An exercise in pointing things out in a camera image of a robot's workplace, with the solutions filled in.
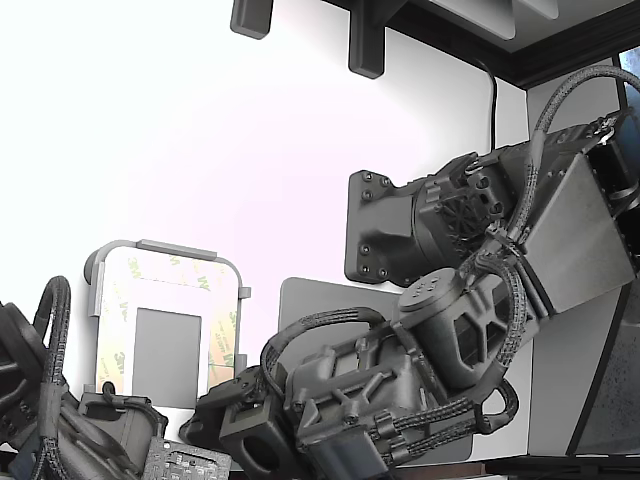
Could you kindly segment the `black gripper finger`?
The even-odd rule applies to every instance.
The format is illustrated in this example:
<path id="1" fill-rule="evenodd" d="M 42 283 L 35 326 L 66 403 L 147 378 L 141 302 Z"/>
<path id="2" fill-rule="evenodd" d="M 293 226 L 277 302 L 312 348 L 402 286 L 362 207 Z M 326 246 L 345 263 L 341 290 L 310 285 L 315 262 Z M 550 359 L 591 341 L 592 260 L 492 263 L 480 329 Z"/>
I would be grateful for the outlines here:
<path id="1" fill-rule="evenodd" d="M 220 412 L 195 413 L 180 427 L 178 435 L 183 443 L 192 446 L 221 446 L 222 422 L 223 414 Z"/>

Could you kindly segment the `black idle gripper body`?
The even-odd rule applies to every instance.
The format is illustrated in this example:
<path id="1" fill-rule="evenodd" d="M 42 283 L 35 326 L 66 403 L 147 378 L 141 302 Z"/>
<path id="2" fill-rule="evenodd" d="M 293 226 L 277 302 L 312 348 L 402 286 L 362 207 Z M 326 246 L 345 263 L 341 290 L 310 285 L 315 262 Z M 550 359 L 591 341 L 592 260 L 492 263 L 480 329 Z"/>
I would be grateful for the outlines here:
<path id="1" fill-rule="evenodd" d="M 115 392 L 107 382 L 107 390 L 82 394 L 79 413 L 109 434 L 125 450 L 146 450 L 154 436 L 163 437 L 168 418 L 156 410 L 149 398 L 125 396 Z"/>

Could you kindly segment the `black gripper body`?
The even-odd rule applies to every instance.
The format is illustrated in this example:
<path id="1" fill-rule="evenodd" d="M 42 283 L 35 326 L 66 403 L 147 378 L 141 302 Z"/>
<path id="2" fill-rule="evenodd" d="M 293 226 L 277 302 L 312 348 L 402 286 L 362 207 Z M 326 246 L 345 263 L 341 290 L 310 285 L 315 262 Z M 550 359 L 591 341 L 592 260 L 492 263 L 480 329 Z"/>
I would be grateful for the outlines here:
<path id="1" fill-rule="evenodd" d="M 248 367 L 238 376 L 212 387 L 197 401 L 197 416 L 200 419 L 222 419 L 227 408 L 234 418 L 266 416 L 269 410 L 285 419 L 293 413 L 279 400 L 263 379 L 258 366 Z"/>

